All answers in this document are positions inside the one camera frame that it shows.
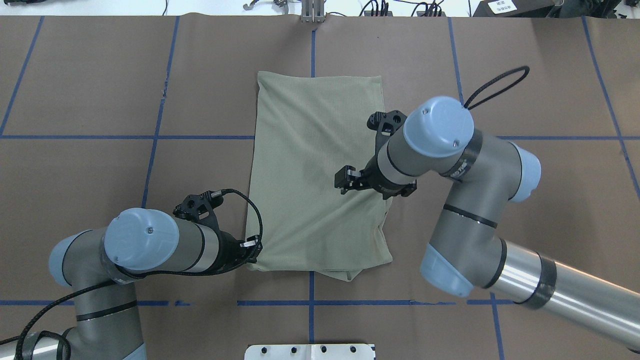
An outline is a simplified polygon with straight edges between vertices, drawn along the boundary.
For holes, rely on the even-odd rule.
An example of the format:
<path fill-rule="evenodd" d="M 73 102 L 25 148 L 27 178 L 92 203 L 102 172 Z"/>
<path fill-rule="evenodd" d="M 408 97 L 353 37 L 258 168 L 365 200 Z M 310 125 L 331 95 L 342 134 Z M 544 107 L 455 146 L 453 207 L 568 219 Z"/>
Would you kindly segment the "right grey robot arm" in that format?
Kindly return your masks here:
<path fill-rule="evenodd" d="M 420 265 L 427 282 L 458 297 L 487 289 L 638 353 L 637 292 L 496 235 L 507 203 L 525 201 L 541 180 L 533 153 L 476 129 L 471 112 L 450 96 L 434 96 L 409 115 L 375 112 L 366 125 L 376 132 L 374 155 L 362 170 L 346 165 L 334 174 L 341 194 L 407 197 L 429 172 L 452 181 Z"/>

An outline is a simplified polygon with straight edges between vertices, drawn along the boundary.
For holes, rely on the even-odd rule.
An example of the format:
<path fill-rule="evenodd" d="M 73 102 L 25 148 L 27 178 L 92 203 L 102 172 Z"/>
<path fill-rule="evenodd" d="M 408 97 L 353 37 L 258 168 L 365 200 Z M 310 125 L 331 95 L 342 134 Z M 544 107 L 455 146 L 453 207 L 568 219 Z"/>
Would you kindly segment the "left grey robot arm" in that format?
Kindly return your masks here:
<path fill-rule="evenodd" d="M 251 201 L 258 233 L 236 239 L 222 231 L 215 208 L 224 188 L 190 194 L 172 214 L 130 208 L 107 227 L 61 240 L 48 268 L 55 282 L 73 291 L 37 312 L 17 336 L 3 339 L 8 360 L 144 360 L 147 357 L 135 282 L 155 275 L 206 277 L 254 264 L 264 225 Z"/>

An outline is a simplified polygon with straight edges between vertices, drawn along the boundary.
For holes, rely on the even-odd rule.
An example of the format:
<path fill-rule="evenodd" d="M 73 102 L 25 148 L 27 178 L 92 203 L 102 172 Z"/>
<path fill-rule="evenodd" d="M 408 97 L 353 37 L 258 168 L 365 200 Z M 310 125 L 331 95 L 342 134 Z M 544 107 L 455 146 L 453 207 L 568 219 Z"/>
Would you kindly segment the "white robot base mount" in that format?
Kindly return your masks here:
<path fill-rule="evenodd" d="M 375 360 L 374 344 L 254 344 L 247 347 L 245 360 Z"/>

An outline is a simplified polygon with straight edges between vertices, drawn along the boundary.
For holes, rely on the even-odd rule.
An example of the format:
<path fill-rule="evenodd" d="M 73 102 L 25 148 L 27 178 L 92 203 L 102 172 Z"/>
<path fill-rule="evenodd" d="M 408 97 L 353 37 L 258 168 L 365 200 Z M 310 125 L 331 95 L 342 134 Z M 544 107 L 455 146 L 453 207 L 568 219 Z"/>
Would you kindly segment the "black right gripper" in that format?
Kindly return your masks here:
<path fill-rule="evenodd" d="M 363 170 L 345 165 L 334 174 L 334 187 L 345 195 L 349 191 L 372 189 L 380 193 L 383 200 L 410 196 L 418 188 L 415 177 L 398 170 L 390 160 L 388 142 L 401 129 L 407 116 L 395 110 L 377 111 L 370 115 L 366 127 L 375 131 L 375 154 Z"/>

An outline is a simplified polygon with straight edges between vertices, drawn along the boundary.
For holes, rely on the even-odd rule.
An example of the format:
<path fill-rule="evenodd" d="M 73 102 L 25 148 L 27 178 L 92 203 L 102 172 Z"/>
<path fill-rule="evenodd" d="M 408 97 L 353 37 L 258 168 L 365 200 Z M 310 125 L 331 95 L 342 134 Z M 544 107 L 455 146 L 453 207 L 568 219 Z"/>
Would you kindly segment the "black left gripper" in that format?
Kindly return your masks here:
<path fill-rule="evenodd" d="M 227 273 L 246 264 L 256 264 L 258 261 L 258 256 L 263 250 L 263 221 L 258 207 L 246 194 L 234 191 L 234 194 L 244 199 L 254 210 L 258 219 L 258 234 L 244 240 L 236 239 L 221 230 L 214 212 L 228 194 L 229 191 L 190 194 L 174 207 L 174 217 L 194 223 L 202 239 L 198 260 L 189 268 L 183 269 L 183 273 Z"/>

